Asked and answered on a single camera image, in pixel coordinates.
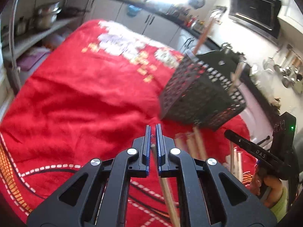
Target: kitchen cabinet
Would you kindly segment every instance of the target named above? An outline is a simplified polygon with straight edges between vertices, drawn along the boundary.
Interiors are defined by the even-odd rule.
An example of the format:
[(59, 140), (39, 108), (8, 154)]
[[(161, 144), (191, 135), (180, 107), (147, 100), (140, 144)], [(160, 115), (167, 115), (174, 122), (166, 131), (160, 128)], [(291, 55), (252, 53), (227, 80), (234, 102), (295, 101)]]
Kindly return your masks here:
[[(184, 53), (186, 49), (193, 51), (197, 43), (198, 39), (180, 27), (171, 40), (169, 46), (177, 51), (180, 51), (181, 53)], [(205, 54), (209, 51), (211, 51), (210, 48), (202, 45), (198, 50), (198, 54)]]
[(90, 13), (86, 20), (104, 19), (116, 21), (122, 2), (115, 0), (91, 0)]
[(178, 28), (179, 26), (175, 23), (154, 14), (151, 16), (143, 35), (169, 45)]
[(116, 22), (126, 26), (136, 33), (143, 34), (144, 29), (152, 17), (152, 14), (141, 9), (136, 16), (129, 16), (128, 6), (129, 5), (126, 3), (122, 4)]
[(303, 51), (303, 15), (294, 0), (284, 0), (278, 20), (285, 37), (299, 51)]
[[(194, 48), (196, 47), (197, 43), (198, 43), (198, 39), (195, 38), (193, 41), (190, 42), (188, 48), (189, 48), (191, 51), (193, 51)], [(205, 53), (207, 53), (207, 52), (209, 52), (209, 51), (212, 51), (212, 50), (211, 50), (210, 48), (208, 48), (205, 44), (203, 44), (203, 45), (201, 45), (200, 48), (198, 49), (197, 54), (205, 54)]]
[(172, 38), (171, 42), (169, 43), (169, 46), (183, 53), (187, 45), (193, 38), (194, 37), (192, 36), (192, 34), (180, 27)]

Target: cabinet handle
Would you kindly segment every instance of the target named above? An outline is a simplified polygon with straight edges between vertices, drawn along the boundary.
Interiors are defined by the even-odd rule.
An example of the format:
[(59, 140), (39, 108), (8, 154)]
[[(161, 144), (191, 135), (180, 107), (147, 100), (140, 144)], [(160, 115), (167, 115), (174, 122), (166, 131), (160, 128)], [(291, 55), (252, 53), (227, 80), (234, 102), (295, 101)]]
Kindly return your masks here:
[(180, 52), (181, 52), (181, 50), (183, 49), (183, 47), (186, 45), (186, 43), (188, 42), (188, 40), (190, 40), (190, 38), (188, 38), (188, 39), (186, 40), (186, 42), (182, 45), (182, 47), (180, 48)]
[(154, 21), (154, 19), (155, 19), (155, 16), (151, 19), (151, 22), (149, 23), (149, 25), (152, 24), (152, 22)]
[(93, 4), (94, 4), (94, 0), (91, 2), (91, 9), (92, 9), (92, 7), (93, 7)]
[(193, 38), (192, 40), (189, 41), (189, 43), (188, 43), (188, 45), (187, 45), (187, 49), (188, 49), (189, 45), (191, 44), (191, 42), (193, 42), (193, 41), (194, 41), (194, 38)]
[(146, 22), (148, 21), (149, 17), (150, 17), (150, 14), (147, 16), (147, 19), (146, 19), (146, 21), (145, 21), (145, 24), (146, 24)]

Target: wooden stick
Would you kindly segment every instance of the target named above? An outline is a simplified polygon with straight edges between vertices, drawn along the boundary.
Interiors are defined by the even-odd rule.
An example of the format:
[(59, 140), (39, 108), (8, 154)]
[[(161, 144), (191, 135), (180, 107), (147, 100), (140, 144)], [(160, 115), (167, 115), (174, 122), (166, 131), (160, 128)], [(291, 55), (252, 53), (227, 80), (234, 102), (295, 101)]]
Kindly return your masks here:
[(234, 144), (230, 142), (230, 173), (234, 175)]
[(239, 179), (239, 168), (238, 168), (238, 155), (237, 155), (237, 149), (234, 148), (234, 176)]
[(238, 152), (238, 162), (239, 162), (239, 181), (243, 181), (243, 169), (242, 169), (242, 153)]
[[(156, 146), (153, 144), (151, 145), (151, 151), (154, 157), (154, 161), (157, 166), (157, 152)], [(178, 217), (177, 208), (175, 206), (174, 200), (172, 198), (172, 194), (170, 192), (169, 183), (167, 178), (159, 177), (159, 182), (161, 186), (161, 190), (163, 192), (163, 197), (165, 204), (167, 206), (169, 212), (169, 218), (172, 222), (173, 227), (180, 227), (180, 219)]]
[(246, 64), (242, 61), (240, 61), (238, 63), (236, 71), (233, 75), (233, 79), (231, 79), (232, 84), (231, 84), (231, 86), (229, 87), (229, 89), (227, 91), (228, 94), (231, 94), (232, 92), (234, 92), (234, 89), (236, 88), (237, 81), (240, 79), (240, 76), (241, 76), (241, 74), (244, 70), (245, 65)]
[(200, 159), (201, 160), (206, 160), (207, 159), (207, 154), (206, 154), (206, 150), (205, 150), (205, 146), (204, 146), (204, 142), (203, 142), (200, 130), (195, 126), (195, 127), (193, 127), (193, 131), (194, 131), (194, 136), (196, 138), (198, 151), (199, 151), (199, 154), (200, 154)]
[(184, 145), (183, 145), (183, 140), (181, 139), (181, 133), (178, 133), (175, 135), (175, 145), (177, 148), (179, 148), (180, 150), (185, 151)]
[(204, 27), (204, 29), (203, 29), (200, 37), (199, 37), (198, 43), (197, 43), (196, 47), (194, 48), (194, 50), (192, 52), (194, 55), (196, 55), (196, 53), (198, 52), (198, 50), (201, 47), (201, 45), (204, 44), (204, 42), (206, 41), (207, 35), (209, 34), (209, 31), (212, 28), (212, 26), (215, 23), (215, 21), (216, 21), (216, 19), (215, 19), (214, 16), (210, 17), (209, 24), (207, 25), (207, 27)]
[(187, 147), (188, 147), (188, 151), (191, 157), (193, 157), (194, 159), (199, 159), (199, 155), (197, 152), (197, 148), (196, 148), (196, 144), (194, 142), (194, 138), (193, 138), (193, 134), (186, 134), (187, 135)]

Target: green sleeve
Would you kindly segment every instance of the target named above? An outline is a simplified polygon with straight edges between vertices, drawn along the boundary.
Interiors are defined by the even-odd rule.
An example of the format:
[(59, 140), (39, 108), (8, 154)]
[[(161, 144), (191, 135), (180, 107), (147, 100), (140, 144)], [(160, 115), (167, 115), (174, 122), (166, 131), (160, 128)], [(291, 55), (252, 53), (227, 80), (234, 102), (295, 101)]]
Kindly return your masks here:
[(287, 207), (287, 188), (283, 187), (283, 193), (276, 205), (271, 208), (271, 211), (276, 216), (278, 222), (285, 216)]

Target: range hood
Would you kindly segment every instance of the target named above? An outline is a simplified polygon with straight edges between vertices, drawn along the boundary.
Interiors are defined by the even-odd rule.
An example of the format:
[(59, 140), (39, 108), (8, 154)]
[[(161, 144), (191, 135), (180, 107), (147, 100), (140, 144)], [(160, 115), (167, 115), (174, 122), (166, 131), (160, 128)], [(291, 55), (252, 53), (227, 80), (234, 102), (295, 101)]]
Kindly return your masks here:
[(277, 44), (281, 0), (231, 0), (229, 18)]

